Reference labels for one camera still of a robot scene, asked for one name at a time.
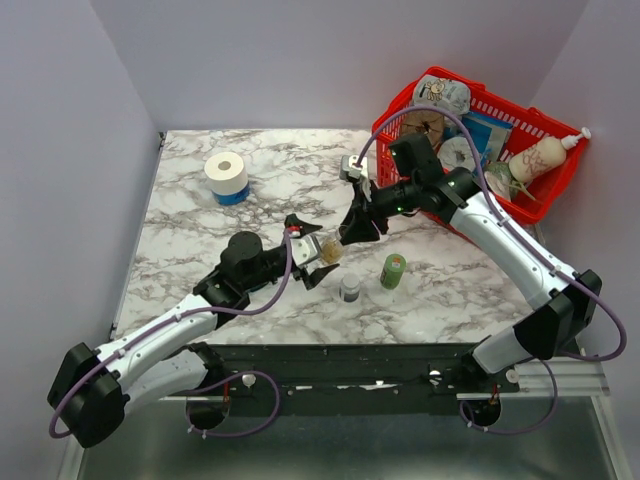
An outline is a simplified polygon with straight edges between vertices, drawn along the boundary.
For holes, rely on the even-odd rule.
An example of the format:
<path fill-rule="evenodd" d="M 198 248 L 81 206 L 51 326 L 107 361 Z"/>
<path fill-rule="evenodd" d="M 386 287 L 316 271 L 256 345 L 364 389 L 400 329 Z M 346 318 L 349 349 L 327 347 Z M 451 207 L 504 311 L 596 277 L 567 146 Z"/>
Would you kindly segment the clear jar of yellow pills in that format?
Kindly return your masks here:
<path fill-rule="evenodd" d="M 347 247 L 342 243 L 345 229 L 345 225 L 340 225 L 323 239 L 321 243 L 321 260 L 325 264 L 336 264 L 344 256 L 347 250 Z"/>

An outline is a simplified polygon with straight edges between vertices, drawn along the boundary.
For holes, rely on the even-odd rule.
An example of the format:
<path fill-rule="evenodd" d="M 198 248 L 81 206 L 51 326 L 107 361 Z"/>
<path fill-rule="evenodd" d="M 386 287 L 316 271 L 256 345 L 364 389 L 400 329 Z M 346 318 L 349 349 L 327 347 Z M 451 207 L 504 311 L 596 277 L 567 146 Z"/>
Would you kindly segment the teal weekly pill organizer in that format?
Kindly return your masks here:
<path fill-rule="evenodd" d="M 265 281 L 259 284 L 255 284 L 251 287 L 247 287 L 246 291 L 249 293 L 253 293 L 253 292 L 257 292 L 260 291 L 261 289 L 268 287 L 268 286 L 272 286 L 274 284 L 277 284 L 277 280 L 276 281 Z"/>

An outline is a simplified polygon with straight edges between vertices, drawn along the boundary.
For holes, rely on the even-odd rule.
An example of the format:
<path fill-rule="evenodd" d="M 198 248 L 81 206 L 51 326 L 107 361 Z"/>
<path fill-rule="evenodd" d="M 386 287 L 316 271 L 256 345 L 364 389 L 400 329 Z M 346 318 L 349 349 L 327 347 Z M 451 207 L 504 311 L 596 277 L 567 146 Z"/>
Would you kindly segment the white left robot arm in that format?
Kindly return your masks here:
<path fill-rule="evenodd" d="M 214 269 L 172 309 L 126 337 L 90 348 L 81 342 L 63 357 L 47 395 L 54 411 L 49 434 L 84 448 L 111 436 L 127 412 L 145 400 L 195 390 L 214 393 L 220 368 L 189 344 L 236 317 L 270 310 L 289 281 L 315 288 L 333 265 L 309 271 L 321 256 L 321 226 L 290 214 L 280 245 L 266 249 L 251 231 L 232 235 Z"/>

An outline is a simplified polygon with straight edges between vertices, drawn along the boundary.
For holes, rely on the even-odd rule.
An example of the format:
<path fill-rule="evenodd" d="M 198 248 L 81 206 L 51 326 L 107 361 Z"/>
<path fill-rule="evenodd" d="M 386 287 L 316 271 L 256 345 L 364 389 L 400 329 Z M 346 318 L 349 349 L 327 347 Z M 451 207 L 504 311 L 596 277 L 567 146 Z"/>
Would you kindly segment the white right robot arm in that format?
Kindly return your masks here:
<path fill-rule="evenodd" d="M 379 240 L 393 216 L 414 210 L 430 213 L 482 249 L 532 309 L 468 353 L 459 370 L 467 389 L 485 390 L 497 372 L 517 362 L 554 357 L 590 324 L 594 297 L 602 287 L 597 274 L 577 273 L 550 254 L 506 212 L 488 203 L 469 170 L 444 171 L 424 135 L 405 135 L 391 144 L 390 151 L 401 178 L 382 188 L 369 179 L 363 159 L 342 157 L 340 177 L 354 191 L 343 220 L 342 244 Z"/>

